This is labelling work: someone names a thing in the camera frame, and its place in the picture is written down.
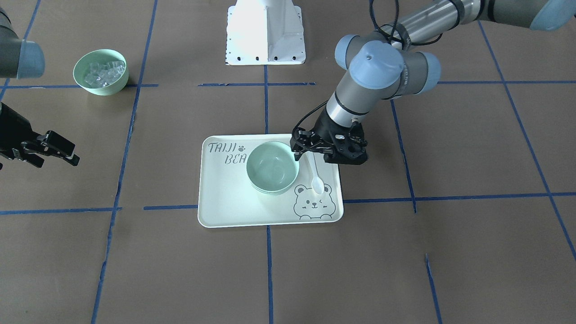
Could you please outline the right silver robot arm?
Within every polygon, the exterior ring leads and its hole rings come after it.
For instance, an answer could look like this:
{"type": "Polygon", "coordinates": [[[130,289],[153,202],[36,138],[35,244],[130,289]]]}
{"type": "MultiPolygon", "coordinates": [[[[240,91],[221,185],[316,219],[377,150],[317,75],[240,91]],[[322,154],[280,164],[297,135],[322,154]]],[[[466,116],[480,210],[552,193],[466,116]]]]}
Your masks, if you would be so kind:
{"type": "MultiPolygon", "coordinates": [[[[0,10],[0,76],[2,78],[38,78],[45,72],[41,47],[18,37],[4,9],[0,10]]],[[[53,130],[41,135],[33,131],[28,119],[1,103],[0,153],[8,160],[20,160],[37,168],[45,162],[42,156],[60,158],[78,166],[80,157],[75,144],[53,130]]]]}

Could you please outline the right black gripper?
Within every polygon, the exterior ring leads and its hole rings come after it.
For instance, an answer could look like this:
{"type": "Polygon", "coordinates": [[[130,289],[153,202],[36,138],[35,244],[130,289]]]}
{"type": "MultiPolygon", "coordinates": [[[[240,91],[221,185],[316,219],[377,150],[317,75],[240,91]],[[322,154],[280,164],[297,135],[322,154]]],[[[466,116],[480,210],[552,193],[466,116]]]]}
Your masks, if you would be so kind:
{"type": "MultiPolygon", "coordinates": [[[[37,156],[37,151],[26,148],[27,141],[34,140],[34,131],[29,121],[8,105],[1,103],[0,113],[0,153],[8,160],[27,162],[41,168],[45,160],[37,156]]],[[[50,130],[37,137],[39,154],[58,157],[72,166],[78,166],[80,157],[74,153],[75,144],[50,130]]]]}

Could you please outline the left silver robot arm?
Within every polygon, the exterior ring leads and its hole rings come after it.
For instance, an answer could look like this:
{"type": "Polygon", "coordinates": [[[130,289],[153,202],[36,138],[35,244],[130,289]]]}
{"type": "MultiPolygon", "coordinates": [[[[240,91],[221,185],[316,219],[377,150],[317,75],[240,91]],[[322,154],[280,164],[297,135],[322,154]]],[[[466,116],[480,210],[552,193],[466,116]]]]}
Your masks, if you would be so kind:
{"type": "Polygon", "coordinates": [[[296,125],[290,140],[295,160],[304,153],[323,154],[327,163],[360,165],[368,159],[362,121],[380,100],[418,95],[441,76],[437,57],[413,52],[447,31],[473,21],[555,31],[575,15],[573,0],[434,0],[389,24],[374,23],[366,36],[347,35],[335,48],[345,70],[331,97],[319,105],[314,127],[296,125]]]}

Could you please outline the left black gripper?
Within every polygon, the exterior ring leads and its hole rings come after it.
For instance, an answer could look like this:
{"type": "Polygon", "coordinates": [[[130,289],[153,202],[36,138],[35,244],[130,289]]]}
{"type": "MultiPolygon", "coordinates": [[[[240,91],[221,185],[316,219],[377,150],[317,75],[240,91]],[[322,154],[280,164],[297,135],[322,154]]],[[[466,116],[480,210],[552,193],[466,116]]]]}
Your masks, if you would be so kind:
{"type": "Polygon", "coordinates": [[[301,127],[295,127],[292,130],[290,148],[294,160],[298,162],[306,152],[332,156],[335,153],[335,146],[355,145],[349,133],[349,127],[343,127],[334,122],[327,113],[327,109],[323,108],[313,131],[306,131],[301,127]]]}

